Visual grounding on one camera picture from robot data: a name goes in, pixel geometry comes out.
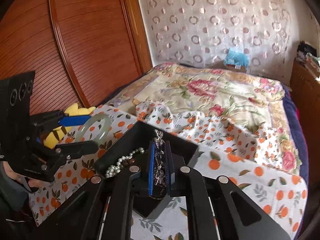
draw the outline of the sleeve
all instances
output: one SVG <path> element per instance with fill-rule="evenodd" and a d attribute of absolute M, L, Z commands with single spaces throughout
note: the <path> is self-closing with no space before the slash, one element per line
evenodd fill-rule
<path fill-rule="evenodd" d="M 7 176 L 3 162 L 0 162 L 0 195 L 14 211 L 19 211 L 28 197 L 25 187 Z"/>

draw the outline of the pearl bracelet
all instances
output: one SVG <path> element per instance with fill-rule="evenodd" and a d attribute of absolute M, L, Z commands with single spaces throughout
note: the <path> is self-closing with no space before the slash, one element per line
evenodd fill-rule
<path fill-rule="evenodd" d="M 144 149 L 140 147 L 139 149 L 132 151 L 128 156 L 122 156 L 121 158 L 119 158 L 118 162 L 116 163 L 116 166 L 111 165 L 107 169 L 106 178 L 111 178 L 117 175 L 121 171 L 121 169 L 123 169 L 125 166 L 129 164 L 133 164 L 134 163 L 133 155 L 138 152 L 144 153 Z"/>

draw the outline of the human hand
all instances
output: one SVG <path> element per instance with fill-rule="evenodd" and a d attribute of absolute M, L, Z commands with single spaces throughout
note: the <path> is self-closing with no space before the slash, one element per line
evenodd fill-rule
<path fill-rule="evenodd" d="M 21 181 L 21 178 L 20 178 L 20 176 L 22 176 L 22 175 L 20 175 L 18 173 L 15 173 L 11 169 L 11 167 L 10 167 L 8 162 L 3 162 L 3 167 L 4 167 L 4 172 L 7 174 L 7 176 L 10 179 L 13 179 L 13 180 L 15 180 L 15 181 L 17 181 L 17 182 L 22 184 L 22 181 Z M 29 187 L 42 187 L 43 182 L 40 181 L 40 180 L 37 180 L 37 179 L 31 179 L 30 178 L 30 180 L 28 181 L 28 184 L 29 184 Z"/>

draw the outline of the white wall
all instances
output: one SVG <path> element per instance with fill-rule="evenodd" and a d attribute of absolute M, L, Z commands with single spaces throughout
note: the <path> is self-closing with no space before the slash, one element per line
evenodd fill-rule
<path fill-rule="evenodd" d="M 304 0 L 284 0 L 286 7 L 291 15 L 291 32 L 290 46 L 288 46 L 288 54 L 285 59 L 286 69 L 292 70 L 293 60 L 296 56 L 296 50 L 300 41 L 304 40 L 311 44 L 319 51 L 318 31 L 315 19 Z"/>

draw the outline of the person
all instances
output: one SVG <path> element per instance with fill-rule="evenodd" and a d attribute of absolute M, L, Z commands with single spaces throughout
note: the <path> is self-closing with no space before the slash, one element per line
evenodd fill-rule
<path fill-rule="evenodd" d="M 32 188 L 41 187 L 42 181 L 30 179 L 28 185 Z M 7 229 L 15 234 L 10 239 L 28 239 L 35 222 L 28 207 L 28 194 L 31 193 L 23 185 L 21 175 L 15 173 L 8 162 L 0 162 L 0 214 L 6 220 Z"/>

